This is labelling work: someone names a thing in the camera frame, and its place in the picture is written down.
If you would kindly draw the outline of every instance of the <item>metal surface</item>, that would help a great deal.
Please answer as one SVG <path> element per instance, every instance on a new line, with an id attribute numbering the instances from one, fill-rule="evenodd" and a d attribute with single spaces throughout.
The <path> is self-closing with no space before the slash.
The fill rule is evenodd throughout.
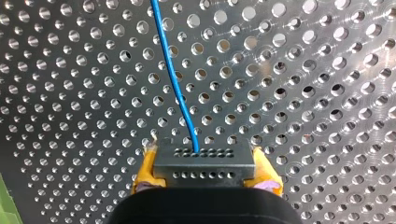
<path id="1" fill-rule="evenodd" d="M 395 1 L 161 9 L 203 147 L 261 145 L 305 223 L 395 222 Z M 25 223 L 103 223 L 150 132 L 190 143 L 155 35 L 149 1 L 1 3 L 0 171 Z"/>
<path id="2" fill-rule="evenodd" d="M 165 138 L 158 145 L 154 176 L 168 187 L 243 187 L 254 178 L 254 161 L 248 142 L 224 148 L 213 145 L 193 153 L 191 148 Z"/>

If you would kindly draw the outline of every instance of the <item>circular hole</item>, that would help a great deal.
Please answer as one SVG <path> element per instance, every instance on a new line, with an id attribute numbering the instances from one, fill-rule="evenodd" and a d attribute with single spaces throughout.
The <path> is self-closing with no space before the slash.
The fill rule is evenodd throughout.
<path id="1" fill-rule="evenodd" d="M 353 13 L 350 19 L 352 19 L 353 22 L 355 23 L 360 23 L 361 21 L 364 20 L 364 17 L 365 17 L 364 11 L 357 11 Z"/>
<path id="2" fill-rule="evenodd" d="M 275 121 L 278 123 L 285 122 L 288 119 L 288 115 L 285 112 L 279 112 L 275 114 Z"/>
<path id="3" fill-rule="evenodd" d="M 234 123 L 235 123 L 235 120 L 236 120 L 236 116 L 235 116 L 235 115 L 232 115 L 232 114 L 229 114 L 229 115 L 227 115 L 227 116 L 225 117 L 225 122 L 226 122 L 228 125 L 234 124 Z"/>
<path id="4" fill-rule="evenodd" d="M 363 63 L 366 67 L 372 67 L 378 63 L 378 56 L 376 54 L 368 54 L 364 57 Z"/>
<path id="5" fill-rule="evenodd" d="M 347 65 L 347 59 L 343 57 L 337 57 L 332 61 L 332 67 L 336 70 L 343 69 Z"/>
<path id="6" fill-rule="evenodd" d="M 286 95 L 287 95 L 286 90 L 283 88 L 276 89 L 274 93 L 275 98 L 278 100 L 285 98 Z"/>
<path id="7" fill-rule="evenodd" d="M 230 42 L 228 40 L 222 39 L 218 43 L 218 51 L 221 53 L 225 53 L 230 49 Z"/>
<path id="8" fill-rule="evenodd" d="M 149 24 L 146 21 L 140 21 L 136 25 L 136 30 L 139 34 L 145 35 L 149 32 Z"/>
<path id="9" fill-rule="evenodd" d="M 204 69 L 198 69 L 195 71 L 195 78 L 197 80 L 202 81 L 202 80 L 206 79 L 206 76 L 207 76 L 207 73 Z"/>
<path id="10" fill-rule="evenodd" d="M 246 70 L 247 75 L 250 77 L 253 77 L 254 75 L 256 75 L 259 72 L 259 69 L 260 68 L 259 68 L 259 66 L 257 66 L 257 64 L 252 63 L 247 66 L 247 70 Z"/>
<path id="11" fill-rule="evenodd" d="M 317 34 L 313 30 L 308 30 L 303 34 L 303 41 L 305 44 L 312 44 L 317 39 Z"/>
<path id="12" fill-rule="evenodd" d="M 169 46 L 169 53 L 171 54 L 172 58 L 176 58 L 178 55 L 178 48 L 175 46 Z"/>
<path id="13" fill-rule="evenodd" d="M 157 83 L 160 82 L 160 77 L 157 74 L 155 74 L 155 73 L 151 73 L 151 74 L 148 75 L 148 81 L 151 84 L 157 84 Z"/>
<path id="14" fill-rule="evenodd" d="M 332 86 L 332 95 L 334 95 L 334 96 L 339 96 L 339 95 L 343 94 L 344 91 L 345 91 L 345 88 L 341 84 L 335 84 Z"/>
<path id="15" fill-rule="evenodd" d="M 127 63 L 131 61 L 131 58 L 132 58 L 131 53 L 128 50 L 123 50 L 122 52 L 120 52 L 120 59 L 123 62 Z"/>
<path id="16" fill-rule="evenodd" d="M 303 63 L 303 69 L 305 72 L 311 72 L 317 67 L 317 63 L 314 60 L 306 60 Z"/>
<path id="17" fill-rule="evenodd" d="M 210 96 L 209 94 L 207 94 L 206 92 L 203 92 L 199 95 L 198 100 L 201 104 L 206 104 L 209 102 L 210 100 Z"/>
<path id="18" fill-rule="evenodd" d="M 233 100 L 233 93 L 230 91 L 226 91 L 222 95 L 222 99 L 225 103 L 230 103 Z"/>
<path id="19" fill-rule="evenodd" d="M 216 173 L 215 172 L 210 172 L 209 173 L 209 178 L 211 178 L 211 179 L 216 178 Z"/>
<path id="20" fill-rule="evenodd" d="M 149 48 L 143 49 L 143 58 L 145 58 L 146 60 L 154 59 L 154 50 Z"/>
<path id="21" fill-rule="evenodd" d="M 286 6 L 283 3 L 275 3 L 271 10 L 272 14 L 279 18 L 286 13 Z"/>
<path id="22" fill-rule="evenodd" d="M 334 4 L 338 10 L 344 10 L 349 6 L 350 0 L 335 0 Z"/>
<path id="23" fill-rule="evenodd" d="M 187 18 L 187 24 L 190 26 L 190 28 L 196 28 L 196 27 L 198 27 L 200 25 L 200 23 L 201 23 L 201 20 L 195 14 L 191 14 Z"/>
<path id="24" fill-rule="evenodd" d="M 286 44 L 286 36 L 283 34 L 274 35 L 273 44 L 278 48 L 282 47 Z"/>
<path id="25" fill-rule="evenodd" d="M 306 0 L 303 4 L 303 11 L 306 14 L 311 14 L 318 8 L 317 0 Z"/>
<path id="26" fill-rule="evenodd" d="M 200 43 L 195 43 L 191 46 L 191 52 L 195 55 L 202 54 L 204 52 L 204 46 Z"/>
<path id="27" fill-rule="evenodd" d="M 247 94 L 247 98 L 248 98 L 250 101 L 256 101 L 256 100 L 258 100 L 258 99 L 260 98 L 260 93 L 259 93 L 258 91 L 250 91 L 250 92 Z"/>
<path id="28" fill-rule="evenodd" d="M 125 35 L 125 28 L 120 24 L 116 24 L 113 27 L 113 34 L 116 36 L 123 36 Z"/>
<path id="29" fill-rule="evenodd" d="M 252 124 L 257 124 L 258 122 L 260 122 L 261 117 L 259 114 L 251 114 L 249 117 L 249 121 Z"/>
<path id="30" fill-rule="evenodd" d="M 209 124 L 212 122 L 212 117 L 210 117 L 210 116 L 208 116 L 208 115 L 205 115 L 205 116 L 202 117 L 201 122 L 202 122 L 205 126 L 207 126 L 207 125 L 209 125 Z"/>
<path id="31" fill-rule="evenodd" d="M 305 88 L 303 88 L 303 92 L 302 95 L 305 98 L 310 98 L 315 94 L 315 89 L 311 86 L 307 86 Z"/>
<path id="32" fill-rule="evenodd" d="M 365 82 L 361 86 L 361 92 L 364 94 L 370 94 L 375 90 L 375 84 L 373 82 Z"/>
<path id="33" fill-rule="evenodd" d="M 180 13 L 183 11 L 183 6 L 180 3 L 174 3 L 172 9 L 176 14 Z"/>
<path id="34" fill-rule="evenodd" d="M 368 35 L 370 38 L 374 38 L 381 34 L 382 32 L 382 26 L 379 24 L 371 24 L 369 27 L 366 29 L 366 35 Z"/>
<path id="35" fill-rule="evenodd" d="M 245 7 L 242 11 L 242 17 L 245 21 L 250 21 L 256 16 L 256 9 L 254 7 Z"/>
<path id="36" fill-rule="evenodd" d="M 271 23 L 269 21 L 262 21 L 259 25 L 259 30 L 262 33 L 267 33 L 271 30 Z"/>
<path id="37" fill-rule="evenodd" d="M 254 49 L 257 46 L 257 38 L 255 36 L 248 36 L 244 42 L 246 49 Z"/>
<path id="38" fill-rule="evenodd" d="M 220 76 L 222 78 L 228 78 L 228 77 L 231 76 L 232 73 L 233 73 L 233 69 L 231 69 L 230 67 L 225 66 L 225 67 L 222 67 L 220 69 L 220 73 L 219 74 L 220 74 Z"/>
<path id="39" fill-rule="evenodd" d="M 334 34 L 332 36 L 337 41 L 342 41 L 345 38 L 347 38 L 348 34 L 349 34 L 349 31 L 346 28 L 338 27 L 337 29 L 335 29 Z"/>
<path id="40" fill-rule="evenodd" d="M 174 28 L 174 22 L 173 22 L 173 20 L 172 19 L 170 19 L 170 18 L 164 18 L 163 19 L 163 29 L 165 30 L 165 31 L 171 31 L 171 30 L 173 30 L 173 28 Z"/>
<path id="41" fill-rule="evenodd" d="M 227 21 L 227 14 L 223 10 L 219 10 L 215 13 L 214 17 L 215 23 L 218 25 L 222 25 L 224 22 Z"/>

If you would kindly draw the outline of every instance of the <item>cable insertion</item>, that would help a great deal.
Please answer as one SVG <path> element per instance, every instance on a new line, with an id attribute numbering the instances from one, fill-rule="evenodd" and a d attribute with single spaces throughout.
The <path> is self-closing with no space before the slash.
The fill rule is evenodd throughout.
<path id="1" fill-rule="evenodd" d="M 163 57 L 165 58 L 166 66 L 168 67 L 169 77 L 171 79 L 172 87 L 174 89 L 178 105 L 180 106 L 181 113 L 183 114 L 184 120 L 186 120 L 187 128 L 189 129 L 190 138 L 192 141 L 192 148 L 195 153 L 200 151 L 198 137 L 195 135 L 194 124 L 192 123 L 189 109 L 184 103 L 183 94 L 181 93 L 180 87 L 177 83 L 177 76 L 175 68 L 172 63 L 171 55 L 169 53 L 169 46 L 166 40 L 165 31 L 163 30 L 163 18 L 161 16 L 160 6 L 158 0 L 151 0 L 152 11 L 154 13 L 154 19 L 157 26 L 158 35 L 160 37 L 161 45 L 163 47 Z"/>

